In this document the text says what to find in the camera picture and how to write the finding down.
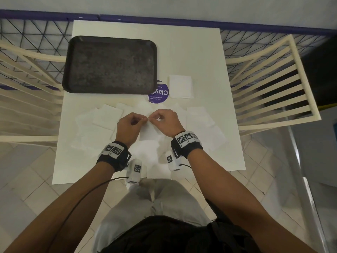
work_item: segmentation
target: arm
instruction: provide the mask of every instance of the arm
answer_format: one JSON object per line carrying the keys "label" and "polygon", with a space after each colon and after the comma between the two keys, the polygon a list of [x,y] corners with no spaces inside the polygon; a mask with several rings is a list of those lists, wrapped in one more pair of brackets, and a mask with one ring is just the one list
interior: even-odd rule
{"label": "arm", "polygon": [[[131,113],[125,116],[117,124],[116,140],[129,148],[136,141],[142,125],[146,122],[147,118],[143,115]],[[45,253],[75,204],[92,188],[110,180],[114,171],[114,168],[106,162],[97,163],[37,216],[12,242],[5,253]],[[108,183],[98,187],[82,200],[57,234],[49,252],[75,251],[96,215],[107,186]]]}
{"label": "arm", "polygon": [[[184,131],[172,110],[157,110],[149,116],[149,121],[172,138]],[[187,159],[204,197],[220,208],[235,225],[247,230],[260,250],[265,253],[315,252],[278,224],[245,186],[203,150],[193,150]]]}

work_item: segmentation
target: purple sticker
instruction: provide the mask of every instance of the purple sticker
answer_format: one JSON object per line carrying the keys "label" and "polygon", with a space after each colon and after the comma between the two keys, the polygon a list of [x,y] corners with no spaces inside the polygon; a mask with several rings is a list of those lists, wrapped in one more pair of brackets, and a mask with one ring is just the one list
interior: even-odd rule
{"label": "purple sticker", "polygon": [[154,104],[164,102],[169,96],[169,88],[166,84],[158,84],[154,93],[149,94],[149,101]]}

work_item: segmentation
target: hand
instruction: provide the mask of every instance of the hand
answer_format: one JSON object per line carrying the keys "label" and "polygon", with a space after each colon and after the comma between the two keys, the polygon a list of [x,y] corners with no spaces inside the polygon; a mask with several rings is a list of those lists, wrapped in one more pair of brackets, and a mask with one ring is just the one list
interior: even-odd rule
{"label": "hand", "polygon": [[136,142],[141,127],[147,122],[145,115],[130,113],[117,123],[116,140],[130,148]]}
{"label": "hand", "polygon": [[155,125],[164,135],[174,138],[180,132],[185,131],[176,112],[168,109],[158,109],[149,116],[149,121]]}

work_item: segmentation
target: person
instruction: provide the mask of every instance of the person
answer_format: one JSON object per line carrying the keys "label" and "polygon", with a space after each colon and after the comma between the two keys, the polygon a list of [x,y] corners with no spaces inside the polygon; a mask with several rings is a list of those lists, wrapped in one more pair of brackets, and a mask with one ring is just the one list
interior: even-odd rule
{"label": "person", "polygon": [[[116,142],[129,148],[148,121],[172,138],[185,131],[172,110],[159,109],[149,118],[131,113],[118,122]],[[279,225],[246,187],[200,147],[191,150],[187,159],[202,194],[217,214],[215,221],[210,222],[177,181],[156,180],[153,202],[149,190],[136,184],[103,219],[92,252],[315,252]],[[99,160],[32,221],[5,253],[74,252],[108,183],[84,197],[63,222],[86,193],[120,170]]]}

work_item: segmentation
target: trousers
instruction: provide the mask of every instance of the trousers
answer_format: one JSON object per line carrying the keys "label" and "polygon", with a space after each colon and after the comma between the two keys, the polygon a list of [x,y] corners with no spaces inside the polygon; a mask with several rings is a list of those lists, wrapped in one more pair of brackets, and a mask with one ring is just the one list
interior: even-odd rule
{"label": "trousers", "polygon": [[101,251],[149,216],[168,216],[195,226],[206,226],[210,222],[197,200],[179,182],[170,179],[154,181],[153,202],[149,189],[136,184],[109,211],[95,233],[92,252]]}

